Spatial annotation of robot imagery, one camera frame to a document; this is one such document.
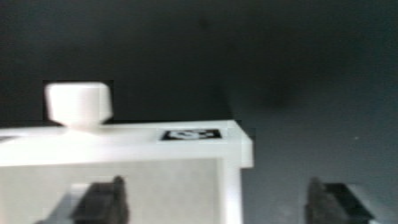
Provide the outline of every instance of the white peg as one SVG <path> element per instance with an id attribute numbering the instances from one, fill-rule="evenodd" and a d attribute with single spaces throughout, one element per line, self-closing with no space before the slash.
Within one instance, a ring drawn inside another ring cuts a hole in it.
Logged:
<path id="1" fill-rule="evenodd" d="M 46 86 L 48 116 L 71 131 L 96 132 L 112 116 L 110 91 L 100 82 Z"/>

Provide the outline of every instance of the white surface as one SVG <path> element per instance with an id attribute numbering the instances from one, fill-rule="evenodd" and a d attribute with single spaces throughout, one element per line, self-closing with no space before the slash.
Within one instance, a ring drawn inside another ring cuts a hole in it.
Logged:
<path id="1" fill-rule="evenodd" d="M 98 82 L 46 86 L 50 119 L 71 130 L 94 131 L 112 116 L 108 87 Z"/>
<path id="2" fill-rule="evenodd" d="M 215 159 L 7 167 L 0 169 L 7 206 L 4 223 L 46 218 L 71 183 L 126 181 L 135 224 L 219 224 L 220 191 Z"/>
<path id="3" fill-rule="evenodd" d="M 222 139 L 160 141 L 167 130 L 185 129 L 219 129 Z M 123 175 L 135 223 L 242 224 L 252 141 L 235 121 L 108 125 L 96 133 L 0 130 L 18 133 L 0 143 L 0 223 L 43 219 L 73 183 Z"/>

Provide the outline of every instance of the dark background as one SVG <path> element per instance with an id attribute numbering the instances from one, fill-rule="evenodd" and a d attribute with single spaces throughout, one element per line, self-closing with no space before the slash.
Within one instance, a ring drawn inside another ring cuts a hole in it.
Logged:
<path id="1" fill-rule="evenodd" d="M 112 81 L 110 122 L 236 119 L 245 220 L 302 223 L 311 176 L 398 210 L 395 0 L 0 1 L 0 126 L 52 125 L 44 82 Z"/>

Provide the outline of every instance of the white cylindrical knob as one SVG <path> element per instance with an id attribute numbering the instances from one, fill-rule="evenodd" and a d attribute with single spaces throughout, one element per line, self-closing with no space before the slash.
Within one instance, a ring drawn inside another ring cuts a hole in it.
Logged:
<path id="1" fill-rule="evenodd" d="M 110 91 L 100 82 L 46 86 L 48 116 L 71 130 L 92 132 L 112 116 Z"/>

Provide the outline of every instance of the black backdrop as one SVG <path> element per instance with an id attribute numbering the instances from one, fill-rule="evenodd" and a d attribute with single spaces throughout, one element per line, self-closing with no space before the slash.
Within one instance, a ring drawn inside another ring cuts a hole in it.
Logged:
<path id="1" fill-rule="evenodd" d="M 370 45 L 389 41 L 395 52 L 386 3 L 2 0 L 2 126 L 46 124 L 43 82 L 57 80 L 112 81 L 112 122 L 228 119 L 245 89 L 265 108 L 290 107 Z"/>

